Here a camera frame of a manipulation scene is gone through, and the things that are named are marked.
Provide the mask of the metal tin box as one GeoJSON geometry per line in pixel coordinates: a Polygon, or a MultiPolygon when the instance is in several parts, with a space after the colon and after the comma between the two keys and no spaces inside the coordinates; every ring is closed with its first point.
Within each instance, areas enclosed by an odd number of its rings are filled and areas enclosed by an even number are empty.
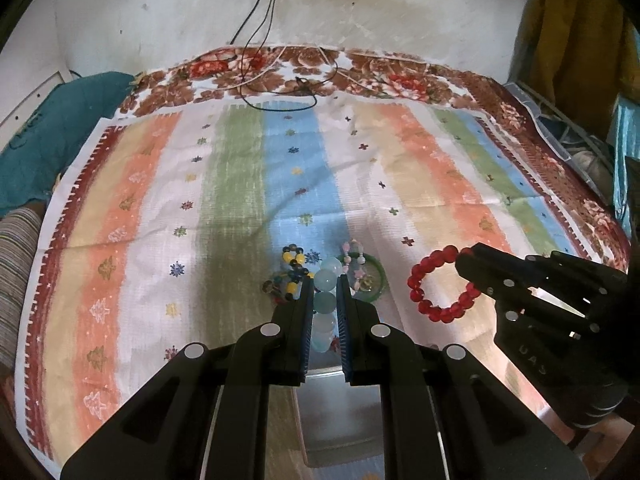
{"type": "Polygon", "coordinates": [[[384,451],[380,389],[353,387],[341,367],[312,370],[293,390],[304,462],[323,468],[358,462],[384,451]]]}

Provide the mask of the striped colourful cloth mat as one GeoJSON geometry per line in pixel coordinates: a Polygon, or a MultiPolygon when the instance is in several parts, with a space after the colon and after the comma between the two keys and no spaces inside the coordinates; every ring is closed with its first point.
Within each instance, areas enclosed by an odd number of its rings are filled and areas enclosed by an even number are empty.
{"type": "Polygon", "coordinates": [[[178,350],[269,320],[283,248],[306,267],[354,242],[386,285],[376,306],[419,344],[465,344],[533,411],[544,401],[494,346],[480,299],[433,323],[410,300],[434,250],[558,250],[617,269],[615,219],[518,104],[476,108],[347,94],[311,108],[231,100],[101,120],[44,216],[15,372],[18,430],[52,476],[178,350]]]}

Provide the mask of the teal pillow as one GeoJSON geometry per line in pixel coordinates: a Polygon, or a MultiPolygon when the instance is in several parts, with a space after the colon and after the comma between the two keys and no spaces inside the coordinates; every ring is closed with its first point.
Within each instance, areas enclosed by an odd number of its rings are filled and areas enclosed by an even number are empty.
{"type": "Polygon", "coordinates": [[[111,118],[134,77],[107,72],[59,84],[1,152],[1,213],[50,200],[59,174],[74,161],[102,118],[111,118]]]}

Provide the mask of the mustard hanging garment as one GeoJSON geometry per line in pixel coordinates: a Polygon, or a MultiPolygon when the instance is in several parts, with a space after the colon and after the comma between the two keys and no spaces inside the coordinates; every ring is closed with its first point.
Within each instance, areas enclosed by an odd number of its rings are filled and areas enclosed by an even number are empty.
{"type": "Polygon", "coordinates": [[[599,139],[618,98],[639,101],[639,40],[618,0],[533,0],[524,40],[521,81],[599,139]]]}

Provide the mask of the green jade bangle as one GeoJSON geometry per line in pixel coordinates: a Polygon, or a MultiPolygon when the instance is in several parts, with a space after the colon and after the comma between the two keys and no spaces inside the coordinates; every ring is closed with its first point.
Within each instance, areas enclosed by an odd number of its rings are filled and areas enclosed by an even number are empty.
{"type": "Polygon", "coordinates": [[[364,263],[358,261],[358,252],[349,254],[347,281],[352,296],[364,302],[375,302],[387,288],[386,273],[377,258],[366,254],[361,255],[364,263]]]}

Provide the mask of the grey striped bolster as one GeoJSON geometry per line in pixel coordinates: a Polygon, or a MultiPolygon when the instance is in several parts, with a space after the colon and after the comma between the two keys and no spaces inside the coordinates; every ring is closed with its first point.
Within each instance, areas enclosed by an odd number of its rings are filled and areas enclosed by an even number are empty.
{"type": "Polygon", "coordinates": [[[32,262],[38,246],[41,214],[21,207],[1,219],[1,375],[15,366],[17,337],[32,262]]]}

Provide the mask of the brown floral bed sheet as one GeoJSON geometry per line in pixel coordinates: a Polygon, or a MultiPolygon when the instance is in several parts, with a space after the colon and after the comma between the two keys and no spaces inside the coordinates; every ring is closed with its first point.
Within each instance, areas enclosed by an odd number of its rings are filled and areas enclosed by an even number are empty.
{"type": "Polygon", "coordinates": [[[481,112],[497,128],[578,254],[594,252],[624,270],[630,243],[613,215],[542,135],[533,114],[497,81],[432,64],[405,53],[311,46],[222,47],[171,68],[134,77],[120,104],[122,117],[162,108],[239,99],[241,96],[337,96],[341,92],[382,100],[408,99],[453,110],[481,112]]]}

